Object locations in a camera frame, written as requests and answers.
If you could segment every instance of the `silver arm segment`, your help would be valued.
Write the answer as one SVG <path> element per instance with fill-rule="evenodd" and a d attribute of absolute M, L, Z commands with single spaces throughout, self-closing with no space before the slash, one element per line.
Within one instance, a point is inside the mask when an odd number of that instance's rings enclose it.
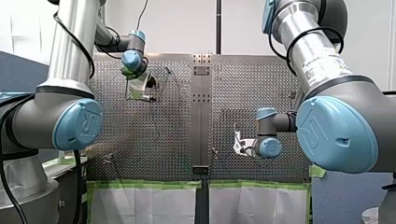
<path fill-rule="evenodd" d="M 267 1 L 267 6 L 273 6 L 274 10 L 264 17 L 264 32 L 272 30 L 285 49 L 295 42 L 290 49 L 290 62 L 302 94 L 294 107 L 298 108 L 295 125 L 300 145 L 308 159 L 326 170 L 352 174 L 396 172 L 391 159 L 396 156 L 394 100 L 384 96 L 370 78 L 355 75 L 348 68 L 329 34 L 320 30 L 308 33 L 324 21 L 337 21 L 343 24 L 327 25 L 344 34 L 347 19 L 339 18 L 347 17 L 345 3 L 342 0 L 327 3 L 332 12 L 338 10 L 338 13 L 325 13 L 323 17 L 323 8 L 317 0 Z M 329 20 L 334 15 L 339 18 Z M 273 110 L 264 108 L 259 114 L 270 114 L 263 117 L 270 120 L 276 115 L 271 113 Z M 277 121 L 272 121 L 262 122 L 263 129 L 276 127 Z"/>

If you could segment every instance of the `metal bracket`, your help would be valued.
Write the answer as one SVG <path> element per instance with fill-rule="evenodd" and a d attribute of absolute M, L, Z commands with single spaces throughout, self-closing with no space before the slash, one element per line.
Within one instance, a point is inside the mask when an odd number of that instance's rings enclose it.
<path fill-rule="evenodd" d="M 209 66 L 194 66 L 195 76 L 209 76 L 210 67 Z"/>
<path fill-rule="evenodd" d="M 195 175 L 209 175 L 209 166 L 192 166 L 192 173 Z"/>
<path fill-rule="evenodd" d="M 236 154 L 241 156 L 255 157 L 256 153 L 253 150 L 253 145 L 256 139 L 241 139 L 241 132 L 234 132 L 233 150 Z"/>
<path fill-rule="evenodd" d="M 212 77 L 211 77 L 211 55 L 192 55 L 191 74 L 191 131 L 194 138 L 192 145 L 192 172 L 194 175 L 202 175 L 203 179 L 209 174 L 209 127 L 212 108 Z"/>

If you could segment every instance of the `white wall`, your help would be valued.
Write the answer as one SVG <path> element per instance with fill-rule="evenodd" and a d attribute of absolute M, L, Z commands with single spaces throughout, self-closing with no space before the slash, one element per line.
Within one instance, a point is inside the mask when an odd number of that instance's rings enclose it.
<path fill-rule="evenodd" d="M 0 0 L 0 50 L 48 64 L 57 7 L 46 0 Z"/>
<path fill-rule="evenodd" d="M 127 35 L 136 28 L 145 0 L 109 0 L 106 25 Z M 140 29 L 147 52 L 215 51 L 216 1 L 148 0 Z"/>

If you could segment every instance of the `green tape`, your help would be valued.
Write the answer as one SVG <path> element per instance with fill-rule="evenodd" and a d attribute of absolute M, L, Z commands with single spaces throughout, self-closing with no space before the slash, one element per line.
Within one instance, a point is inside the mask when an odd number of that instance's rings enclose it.
<path fill-rule="evenodd" d="M 326 175 L 326 170 L 324 170 L 316 165 L 309 166 L 309 176 L 323 178 L 325 175 Z"/>
<path fill-rule="evenodd" d="M 61 159 L 61 161 L 59 162 L 60 165 L 73 165 L 76 164 L 76 161 L 74 158 L 71 159 Z"/>
<path fill-rule="evenodd" d="M 81 197 L 81 203 L 85 203 L 85 202 L 87 202 L 87 193 L 85 193 L 85 194 L 83 194 L 82 195 L 82 197 Z"/>
<path fill-rule="evenodd" d="M 199 189 L 200 181 L 174 181 L 160 182 L 147 180 L 112 180 L 112 181 L 88 181 L 91 189 Z"/>
<path fill-rule="evenodd" d="M 291 189 L 306 190 L 310 188 L 310 184 L 287 184 L 268 181 L 250 181 L 250 180 L 212 180 L 209 187 L 212 189 L 238 189 L 242 187 L 261 188 L 261 189 Z"/>

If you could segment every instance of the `robotic arm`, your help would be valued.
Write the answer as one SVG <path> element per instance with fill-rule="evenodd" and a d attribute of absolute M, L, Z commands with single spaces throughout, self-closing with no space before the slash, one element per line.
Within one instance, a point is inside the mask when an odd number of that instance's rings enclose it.
<path fill-rule="evenodd" d="M 139 77 L 148 66 L 142 32 L 114 37 L 98 20 L 106 0 L 51 2 L 59 4 L 59 12 L 48 79 L 35 94 L 0 93 L 0 217 L 5 223 L 57 223 L 58 184 L 47 179 L 37 153 L 39 148 L 81 150 L 99 134 L 103 112 L 89 88 L 95 43 L 105 52 L 124 52 L 128 75 Z"/>
<path fill-rule="evenodd" d="M 281 147 L 277 132 L 297 132 L 308 159 L 326 170 L 396 172 L 394 100 L 340 57 L 333 44 L 346 29 L 342 0 L 267 1 L 263 31 L 288 51 L 300 89 L 295 116 L 274 108 L 258 111 L 257 154 Z"/>

